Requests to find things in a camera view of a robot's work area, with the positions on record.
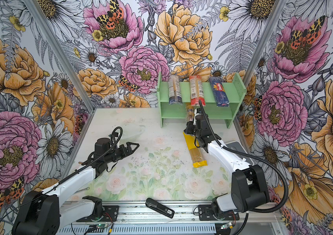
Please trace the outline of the yellow pasta bag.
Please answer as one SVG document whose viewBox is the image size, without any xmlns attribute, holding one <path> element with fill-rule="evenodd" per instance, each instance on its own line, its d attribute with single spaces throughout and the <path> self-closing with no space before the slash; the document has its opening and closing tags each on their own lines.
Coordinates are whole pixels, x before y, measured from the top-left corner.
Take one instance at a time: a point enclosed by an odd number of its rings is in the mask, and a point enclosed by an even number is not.
<svg viewBox="0 0 333 235">
<path fill-rule="evenodd" d="M 187 144 L 187 148 L 191 156 L 193 167 L 199 168 L 207 166 L 207 161 L 201 154 L 200 148 L 198 147 L 198 144 L 195 141 L 195 137 L 193 137 L 192 135 L 185 134 L 184 132 L 183 134 Z"/>
</svg>

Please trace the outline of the blue and clear spaghetti bag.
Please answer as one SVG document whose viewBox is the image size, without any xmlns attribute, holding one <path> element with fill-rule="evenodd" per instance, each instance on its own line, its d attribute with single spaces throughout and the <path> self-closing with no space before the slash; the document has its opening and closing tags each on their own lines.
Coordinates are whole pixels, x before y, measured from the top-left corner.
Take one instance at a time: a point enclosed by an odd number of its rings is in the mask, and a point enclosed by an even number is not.
<svg viewBox="0 0 333 235">
<path fill-rule="evenodd" d="M 190 103 L 186 103 L 186 121 L 193 122 L 195 118 L 195 107 Z"/>
</svg>

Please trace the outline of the blue Barilla spaghetti bag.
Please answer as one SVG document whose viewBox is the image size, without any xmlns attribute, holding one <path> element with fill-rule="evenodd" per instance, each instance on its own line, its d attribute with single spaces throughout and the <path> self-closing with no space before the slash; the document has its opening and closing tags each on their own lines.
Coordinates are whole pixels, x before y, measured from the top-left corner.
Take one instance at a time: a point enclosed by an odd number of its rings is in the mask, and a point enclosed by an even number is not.
<svg viewBox="0 0 333 235">
<path fill-rule="evenodd" d="M 209 83 L 213 92 L 213 96 L 217 107 L 228 107 L 230 102 L 225 93 L 220 77 L 210 76 Z"/>
</svg>

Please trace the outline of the red spaghetti bag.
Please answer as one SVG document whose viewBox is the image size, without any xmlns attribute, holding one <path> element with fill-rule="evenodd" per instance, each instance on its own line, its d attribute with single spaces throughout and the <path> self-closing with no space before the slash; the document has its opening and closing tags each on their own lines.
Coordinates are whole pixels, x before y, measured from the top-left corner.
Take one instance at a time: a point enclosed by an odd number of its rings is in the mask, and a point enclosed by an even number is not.
<svg viewBox="0 0 333 235">
<path fill-rule="evenodd" d="M 205 106 L 203 83 L 201 76 L 193 75 L 189 77 L 190 93 L 191 93 L 191 106 Z"/>
</svg>

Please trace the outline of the clear spaghetti bag dark ends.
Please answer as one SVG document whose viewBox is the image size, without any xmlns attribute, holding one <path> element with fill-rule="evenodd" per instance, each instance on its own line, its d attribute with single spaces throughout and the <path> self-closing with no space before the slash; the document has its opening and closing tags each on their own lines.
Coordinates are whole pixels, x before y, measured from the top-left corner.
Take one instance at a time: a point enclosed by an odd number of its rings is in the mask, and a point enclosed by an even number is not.
<svg viewBox="0 0 333 235">
<path fill-rule="evenodd" d="M 171 75 L 168 80 L 168 102 L 169 105 L 182 104 L 180 80 L 177 75 Z"/>
</svg>

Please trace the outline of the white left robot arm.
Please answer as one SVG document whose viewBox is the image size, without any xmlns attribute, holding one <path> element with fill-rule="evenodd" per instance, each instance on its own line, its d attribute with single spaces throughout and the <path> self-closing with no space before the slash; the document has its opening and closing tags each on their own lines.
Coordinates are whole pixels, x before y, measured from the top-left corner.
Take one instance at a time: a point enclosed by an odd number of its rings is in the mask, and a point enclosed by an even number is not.
<svg viewBox="0 0 333 235">
<path fill-rule="evenodd" d="M 31 191 L 25 195 L 12 234 L 55 235 L 59 229 L 82 218 L 101 219 L 104 215 L 101 199 L 85 196 L 74 203 L 66 201 L 106 171 L 109 163 L 132 155 L 139 146 L 132 142 L 118 145 L 110 138 L 98 139 L 94 152 L 80 169 L 40 192 Z"/>
</svg>

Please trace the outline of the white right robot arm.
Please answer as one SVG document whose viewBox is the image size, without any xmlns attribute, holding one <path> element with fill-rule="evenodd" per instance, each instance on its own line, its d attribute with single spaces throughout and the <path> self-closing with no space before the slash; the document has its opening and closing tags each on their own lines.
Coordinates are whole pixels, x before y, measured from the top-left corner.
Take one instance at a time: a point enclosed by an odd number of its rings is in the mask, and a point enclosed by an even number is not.
<svg viewBox="0 0 333 235">
<path fill-rule="evenodd" d="M 195 147 L 215 157 L 232 174 L 230 192 L 213 199 L 212 210 L 215 216 L 229 211 L 247 212 L 270 201 L 262 168 L 230 149 L 210 129 L 206 116 L 198 114 L 195 120 L 188 120 L 184 133 L 193 137 Z"/>
</svg>

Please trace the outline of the green wooden shelf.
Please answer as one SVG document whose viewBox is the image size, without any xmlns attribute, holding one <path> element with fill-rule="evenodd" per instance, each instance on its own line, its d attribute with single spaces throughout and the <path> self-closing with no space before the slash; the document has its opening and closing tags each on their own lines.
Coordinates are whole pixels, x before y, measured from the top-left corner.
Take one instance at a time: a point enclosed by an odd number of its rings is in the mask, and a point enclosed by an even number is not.
<svg viewBox="0 0 333 235">
<path fill-rule="evenodd" d="M 224 120 L 227 128 L 230 128 L 234 118 L 239 111 L 240 105 L 243 103 L 243 99 L 247 93 L 247 88 L 245 87 L 242 78 L 237 72 L 232 77 L 231 82 L 224 82 L 222 85 L 229 99 L 229 106 L 218 107 L 215 103 L 210 83 L 203 82 L 202 87 L 204 92 L 204 99 L 206 102 L 204 110 L 209 119 Z M 159 75 L 159 81 L 157 84 L 157 98 L 161 126 L 164 125 L 164 121 L 167 119 L 185 119 L 187 114 L 185 104 L 191 101 L 189 82 L 180 82 L 180 89 L 183 104 L 170 105 L 168 96 L 168 82 L 163 81 L 161 75 Z"/>
</svg>

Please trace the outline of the white grey tissue box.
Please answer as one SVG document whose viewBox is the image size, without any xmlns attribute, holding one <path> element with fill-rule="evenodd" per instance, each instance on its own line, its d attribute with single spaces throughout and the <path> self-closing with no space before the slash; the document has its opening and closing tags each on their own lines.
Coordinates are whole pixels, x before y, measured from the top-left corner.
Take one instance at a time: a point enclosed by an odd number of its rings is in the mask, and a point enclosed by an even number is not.
<svg viewBox="0 0 333 235">
<path fill-rule="evenodd" d="M 228 142 L 226 143 L 226 146 L 228 148 L 230 148 L 231 150 L 235 150 L 235 151 L 238 151 L 238 152 L 241 152 L 241 153 L 246 153 L 246 150 L 244 149 L 244 147 L 242 146 L 242 144 L 238 141 L 232 141 L 232 142 Z M 251 158 L 249 157 L 246 157 L 246 156 L 243 156 L 243 155 L 238 155 L 240 158 L 245 158 L 246 161 L 251 164 L 251 165 L 254 165 L 254 162 Z"/>
</svg>

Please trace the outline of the black handheld device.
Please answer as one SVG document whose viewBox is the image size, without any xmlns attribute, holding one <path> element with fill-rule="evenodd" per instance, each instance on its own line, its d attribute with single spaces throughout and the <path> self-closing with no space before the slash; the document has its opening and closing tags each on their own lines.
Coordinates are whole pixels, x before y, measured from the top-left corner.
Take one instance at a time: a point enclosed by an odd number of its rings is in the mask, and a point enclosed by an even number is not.
<svg viewBox="0 0 333 235">
<path fill-rule="evenodd" d="M 152 198 L 147 198 L 146 199 L 146 207 L 149 209 L 162 214 L 168 218 L 173 218 L 175 211 L 172 210 L 171 208 L 159 203 L 158 201 L 152 199 Z"/>
</svg>

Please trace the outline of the aluminium frame rail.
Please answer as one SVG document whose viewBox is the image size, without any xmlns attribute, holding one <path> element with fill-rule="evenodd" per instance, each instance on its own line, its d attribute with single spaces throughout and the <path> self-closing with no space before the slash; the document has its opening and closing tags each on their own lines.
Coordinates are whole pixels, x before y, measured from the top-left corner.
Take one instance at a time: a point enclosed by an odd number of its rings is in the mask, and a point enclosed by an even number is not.
<svg viewBox="0 0 333 235">
<path fill-rule="evenodd" d="M 200 204 L 210 201 L 162 201 L 175 211 L 168 218 L 148 207 L 144 201 L 104 201 L 102 205 L 119 206 L 116 222 L 95 222 L 82 218 L 55 235 L 287 235 L 282 216 L 272 213 L 241 213 L 237 221 L 200 221 L 194 214 Z"/>
</svg>

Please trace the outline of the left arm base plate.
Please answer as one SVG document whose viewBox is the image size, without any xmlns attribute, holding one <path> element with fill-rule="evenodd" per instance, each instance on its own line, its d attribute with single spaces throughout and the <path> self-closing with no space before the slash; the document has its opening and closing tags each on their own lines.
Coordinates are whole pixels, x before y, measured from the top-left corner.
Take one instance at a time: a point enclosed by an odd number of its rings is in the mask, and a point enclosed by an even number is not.
<svg viewBox="0 0 333 235">
<path fill-rule="evenodd" d="M 95 207 L 91 220 L 95 222 L 116 222 L 119 215 L 119 206 L 104 205 Z"/>
</svg>

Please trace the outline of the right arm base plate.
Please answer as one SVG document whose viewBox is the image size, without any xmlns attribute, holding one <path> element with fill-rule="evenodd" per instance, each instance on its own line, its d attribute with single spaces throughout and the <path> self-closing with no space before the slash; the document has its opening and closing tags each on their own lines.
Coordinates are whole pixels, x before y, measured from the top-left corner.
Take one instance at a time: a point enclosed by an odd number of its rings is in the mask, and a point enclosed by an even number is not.
<svg viewBox="0 0 333 235">
<path fill-rule="evenodd" d="M 199 217 L 200 221 L 237 221 L 240 219 L 237 212 L 233 210 L 223 212 L 215 205 L 215 203 L 198 205 L 197 211 L 194 211 L 194 214 Z"/>
</svg>

